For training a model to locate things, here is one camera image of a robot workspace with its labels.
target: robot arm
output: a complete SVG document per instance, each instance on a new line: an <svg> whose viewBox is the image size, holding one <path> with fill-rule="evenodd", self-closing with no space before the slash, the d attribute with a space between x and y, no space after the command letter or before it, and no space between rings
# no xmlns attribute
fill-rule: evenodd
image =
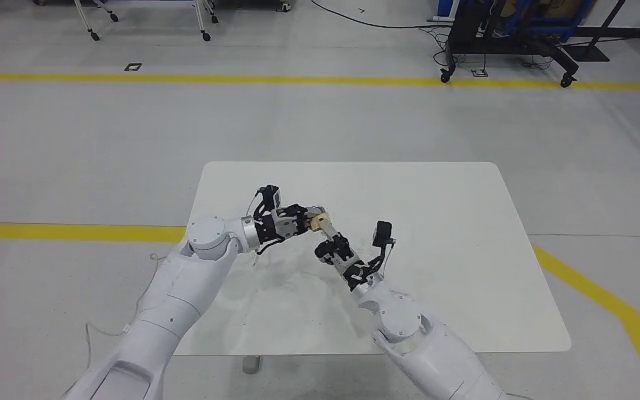
<svg viewBox="0 0 640 400"><path fill-rule="evenodd" d="M68 400L160 400L178 343L213 303L239 253L260 245L251 217L197 221L160 265L120 343L89 367Z"/></svg>
<svg viewBox="0 0 640 400"><path fill-rule="evenodd" d="M267 198L269 192L262 194L266 198L264 204L274 203ZM271 215L274 215L274 230L285 232L274 238L275 242L307 230L320 231L326 236L315 250L316 257L335 267L359 307L374 314L377 326L372 332L373 340L425 395L435 400L509 398L476 354L446 324L410 296L393 292L386 286L378 271L385 260L387 246L395 245L390 223L378 222L373 246L380 248L380 255L365 263L351 248L349 240L333 227L322 207L293 205L275 209ZM290 224L282 218L294 218L295 229L284 230Z"/></svg>
<svg viewBox="0 0 640 400"><path fill-rule="evenodd" d="M391 239L391 224L378 223L380 256L365 263L331 224L322 207L281 208L275 186L260 188L252 217L197 221L158 268L138 315L120 343L91 365L66 393L67 400L160 400L164 371L191 326L211 306L239 253L281 243L309 230L327 240L315 250L343 276L358 305L377 318L373 340L435 400L498 400L507 395L476 355L413 299L387 288L378 273Z"/></svg>

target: yellow floor line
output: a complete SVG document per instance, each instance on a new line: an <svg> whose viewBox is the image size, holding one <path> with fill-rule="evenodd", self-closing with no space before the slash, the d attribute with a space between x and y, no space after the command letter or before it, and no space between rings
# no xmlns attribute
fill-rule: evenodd
<svg viewBox="0 0 640 400"><path fill-rule="evenodd" d="M106 83L204 83L204 84L293 84L441 86L440 78L383 76L274 76L274 75L180 75L180 74L39 74L0 73L0 81L106 82ZM447 86L514 89L561 89L557 81L534 79L452 78ZM572 89L640 90L640 82L582 82Z"/></svg>
<svg viewBox="0 0 640 400"><path fill-rule="evenodd" d="M558 260L542 248L532 244L540 266L557 278L590 298L604 309L617 316L622 322L631 343L640 356L640 314L616 295L599 286L585 275Z"/></svg>
<svg viewBox="0 0 640 400"><path fill-rule="evenodd" d="M183 226L0 223L0 239L177 243Z"/></svg>
<svg viewBox="0 0 640 400"><path fill-rule="evenodd" d="M0 240L180 241L182 226L0 223ZM540 266L616 315L640 355L640 314L585 275L533 244Z"/></svg>

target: black stand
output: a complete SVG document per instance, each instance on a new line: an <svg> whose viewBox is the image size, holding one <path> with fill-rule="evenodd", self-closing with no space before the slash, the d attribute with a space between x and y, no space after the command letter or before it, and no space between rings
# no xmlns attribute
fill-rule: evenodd
<svg viewBox="0 0 640 400"><path fill-rule="evenodd" d="M440 70L442 72L440 80L447 83L455 72L456 59L454 54L519 54L551 57L566 71L560 81L560 86L570 86L575 81L573 75L578 71L578 64L557 48L555 43L527 32L540 0L531 2L514 35L501 38L493 37L505 3L506 0L497 0L493 6L494 11L487 20L487 10L484 4L472 0L460 0L456 18L445 45L447 69ZM484 35L477 37L478 29L485 21L487 25Z"/></svg>
<svg viewBox="0 0 640 400"><path fill-rule="evenodd" d="M609 27L609 24L611 24L611 21L613 21L615 16L618 14L625 1L626 0L618 0L615 7L613 7L613 10L611 10L611 13L609 13L607 19L602 23L599 32L591 40L591 43L587 46L572 46L568 44L563 46L564 51L566 51L571 58L576 61L609 62L609 57L605 56L604 53L596 47L596 43L598 43L598 40L602 37L602 32Z"/></svg>

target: caster wheel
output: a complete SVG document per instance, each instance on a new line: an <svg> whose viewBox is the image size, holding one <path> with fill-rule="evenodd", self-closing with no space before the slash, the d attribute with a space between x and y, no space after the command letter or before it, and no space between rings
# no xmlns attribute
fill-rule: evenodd
<svg viewBox="0 0 640 400"><path fill-rule="evenodd" d="M571 76L569 74L564 74L562 76L562 80L560 81L560 86L563 87L563 88L568 88L569 86L571 86L571 84L575 80L576 80L576 78L574 78L573 76Z"/></svg>

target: table top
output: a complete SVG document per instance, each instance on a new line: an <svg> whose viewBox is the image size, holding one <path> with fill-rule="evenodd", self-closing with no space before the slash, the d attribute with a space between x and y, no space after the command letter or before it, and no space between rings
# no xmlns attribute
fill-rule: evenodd
<svg viewBox="0 0 640 400"><path fill-rule="evenodd" d="M191 217L245 215L255 190L322 205L365 259L378 220L398 242L385 281L446 322L475 352L550 352L569 334L498 168L491 163L211 162ZM307 233L238 257L176 355L380 353L373 318Z"/></svg>

